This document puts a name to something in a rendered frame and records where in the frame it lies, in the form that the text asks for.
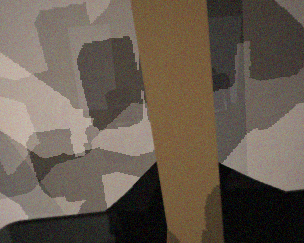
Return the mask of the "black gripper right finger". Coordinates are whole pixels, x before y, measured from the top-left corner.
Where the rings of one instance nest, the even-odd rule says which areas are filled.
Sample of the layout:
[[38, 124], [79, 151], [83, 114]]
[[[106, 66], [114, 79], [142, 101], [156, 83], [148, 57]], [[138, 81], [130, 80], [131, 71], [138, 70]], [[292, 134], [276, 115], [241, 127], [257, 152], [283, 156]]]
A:
[[224, 243], [304, 243], [304, 189], [284, 191], [218, 165]]

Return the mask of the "long tan wooden rail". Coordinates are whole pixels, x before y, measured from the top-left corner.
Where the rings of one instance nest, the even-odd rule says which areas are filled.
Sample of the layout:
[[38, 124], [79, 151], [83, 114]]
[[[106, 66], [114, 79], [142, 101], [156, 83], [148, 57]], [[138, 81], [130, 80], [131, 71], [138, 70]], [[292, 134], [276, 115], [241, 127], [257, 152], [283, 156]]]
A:
[[207, 0], [130, 0], [170, 243], [224, 243]]

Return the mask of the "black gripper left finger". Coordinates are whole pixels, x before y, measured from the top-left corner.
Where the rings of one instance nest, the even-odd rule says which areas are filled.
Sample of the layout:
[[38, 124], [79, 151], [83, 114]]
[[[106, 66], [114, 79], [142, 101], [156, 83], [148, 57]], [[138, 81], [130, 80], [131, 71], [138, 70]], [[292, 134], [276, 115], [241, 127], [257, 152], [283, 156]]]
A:
[[12, 222], [0, 243], [167, 243], [157, 161], [107, 210]]

